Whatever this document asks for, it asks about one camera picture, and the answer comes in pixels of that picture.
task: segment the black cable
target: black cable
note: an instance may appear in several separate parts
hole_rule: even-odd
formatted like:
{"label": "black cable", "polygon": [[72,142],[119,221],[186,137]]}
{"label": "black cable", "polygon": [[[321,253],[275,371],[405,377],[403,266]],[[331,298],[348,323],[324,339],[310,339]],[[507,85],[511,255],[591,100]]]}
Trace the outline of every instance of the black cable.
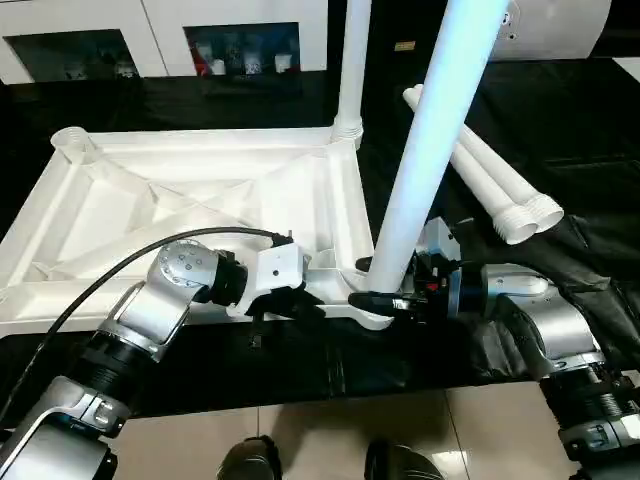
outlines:
{"label": "black cable", "polygon": [[16,394],[20,390],[20,387],[22,386],[24,381],[29,376],[29,373],[33,369],[33,365],[36,363],[36,360],[38,359],[38,356],[40,355],[42,350],[44,350],[44,348],[51,341],[53,336],[56,333],[58,333],[58,330],[60,330],[60,327],[62,327],[62,325],[64,325],[64,322],[67,321],[67,319],[73,314],[73,312],[75,312],[76,309],[80,305],[82,305],[82,303],[87,298],[89,298],[96,290],[98,290],[98,288],[100,288],[102,285],[104,285],[111,277],[113,277],[116,273],[118,273],[124,267],[129,265],[131,262],[137,260],[138,258],[142,257],[143,255],[146,255],[149,252],[154,251],[157,248],[160,248],[160,247],[162,247],[162,246],[164,246],[164,245],[166,245],[168,243],[175,242],[176,240],[182,240],[183,238],[197,237],[197,236],[200,236],[200,235],[210,235],[210,234],[215,234],[215,233],[242,233],[242,234],[247,234],[247,235],[256,235],[256,236],[260,236],[260,237],[268,237],[268,238],[271,238],[273,240],[282,238],[282,236],[277,234],[277,233],[268,232],[266,230],[259,230],[259,229],[256,229],[256,228],[247,228],[247,227],[208,227],[208,228],[199,228],[197,230],[189,230],[187,232],[176,233],[175,235],[171,235],[169,237],[163,238],[162,240],[158,240],[157,242],[153,242],[152,244],[147,245],[144,248],[141,248],[137,252],[132,253],[127,258],[125,258],[120,263],[118,263],[116,266],[111,268],[107,273],[105,273],[100,278],[98,278],[95,282],[93,282],[84,292],[82,292],[80,294],[80,296],[78,296],[78,298],[76,298],[71,303],[71,305],[69,305],[66,308],[66,310],[64,312],[62,312],[62,314],[56,319],[56,321],[53,322],[51,327],[49,327],[49,330],[47,331],[47,333],[45,334],[44,338],[42,339],[42,341],[40,342],[40,344],[36,348],[35,352],[33,353],[33,356],[31,357],[31,360],[29,361],[29,363],[25,367],[24,371],[22,372],[22,375],[20,375],[20,378],[18,379],[18,381],[16,382],[14,387],[11,389],[11,392],[9,393],[9,396],[7,397],[7,401],[4,403],[4,405],[2,407],[2,411],[0,412],[0,424],[2,424],[4,422],[4,418],[5,418],[6,414],[7,414],[7,412],[9,411],[9,408],[13,404],[13,399],[15,398]]}

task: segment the white plastic base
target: white plastic base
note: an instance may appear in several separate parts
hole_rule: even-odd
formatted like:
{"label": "white plastic base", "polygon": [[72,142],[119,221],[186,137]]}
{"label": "white plastic base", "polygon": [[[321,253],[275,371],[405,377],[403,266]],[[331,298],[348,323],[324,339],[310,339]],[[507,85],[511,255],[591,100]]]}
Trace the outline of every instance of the white plastic base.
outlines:
{"label": "white plastic base", "polygon": [[[0,244],[0,337],[45,331],[100,274],[167,235],[206,226],[249,226],[293,237],[310,258],[308,289],[342,316],[364,284],[355,269],[373,254],[352,141],[330,128],[96,133],[65,129]],[[209,248],[251,263],[263,238],[208,235]],[[63,330],[91,330],[145,277],[151,253],[90,297]],[[359,312],[363,326],[385,317]],[[191,322],[246,321],[195,305]]]}

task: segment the shoe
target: shoe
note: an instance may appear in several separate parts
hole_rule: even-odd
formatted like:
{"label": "shoe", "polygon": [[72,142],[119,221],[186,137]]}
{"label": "shoe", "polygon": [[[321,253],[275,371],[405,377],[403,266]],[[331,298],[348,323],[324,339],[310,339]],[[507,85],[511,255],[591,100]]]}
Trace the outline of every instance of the shoe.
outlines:
{"label": "shoe", "polygon": [[270,437],[248,438],[224,457],[218,480],[282,480],[276,444]]}
{"label": "shoe", "polygon": [[365,480],[444,480],[433,463],[402,445],[377,440],[369,445]]}

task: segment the white tube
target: white tube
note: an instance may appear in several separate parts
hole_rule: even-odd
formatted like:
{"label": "white tube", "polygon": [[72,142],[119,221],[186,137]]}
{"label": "white tube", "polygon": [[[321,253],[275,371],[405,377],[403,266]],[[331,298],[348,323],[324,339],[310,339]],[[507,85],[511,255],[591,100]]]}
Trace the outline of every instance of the white tube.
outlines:
{"label": "white tube", "polygon": [[362,86],[367,60],[371,0],[348,0],[344,28],[342,74],[338,114],[333,123],[333,140],[353,139],[360,146],[362,137]]}
{"label": "white tube", "polygon": [[509,0],[449,0],[382,224],[369,290],[400,288]]}
{"label": "white tube", "polygon": [[493,227],[509,245],[530,238],[538,225],[526,208],[511,200],[460,143],[451,155],[451,165],[493,219]]}
{"label": "white tube", "polygon": [[491,175],[511,199],[525,207],[538,224],[537,232],[549,230],[562,220],[564,210],[550,196],[540,193],[511,165],[487,145],[473,130],[464,125],[460,143]]}

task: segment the robotic arm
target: robotic arm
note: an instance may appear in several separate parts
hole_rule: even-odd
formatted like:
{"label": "robotic arm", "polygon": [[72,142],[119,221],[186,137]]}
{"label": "robotic arm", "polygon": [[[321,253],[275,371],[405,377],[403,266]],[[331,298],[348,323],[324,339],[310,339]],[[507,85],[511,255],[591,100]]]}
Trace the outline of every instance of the robotic arm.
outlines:
{"label": "robotic arm", "polygon": [[574,478],[637,478],[638,389],[608,364],[580,310],[530,268],[460,260],[460,245],[436,218],[420,236],[403,294],[355,293],[349,301],[417,321],[464,312],[493,314],[505,322],[539,383],[568,457],[583,465]]}
{"label": "robotic arm", "polygon": [[[162,247],[146,281],[125,293],[68,376],[52,381],[4,443],[0,478],[113,478],[117,458],[100,437],[120,433],[190,304],[213,302],[230,313],[261,318],[265,303],[256,300],[278,291],[291,306],[313,308],[319,302],[303,292],[303,265],[302,251],[292,241],[259,252],[252,268],[231,252],[212,251],[194,240]],[[276,313],[295,316],[282,305],[279,309]]]}

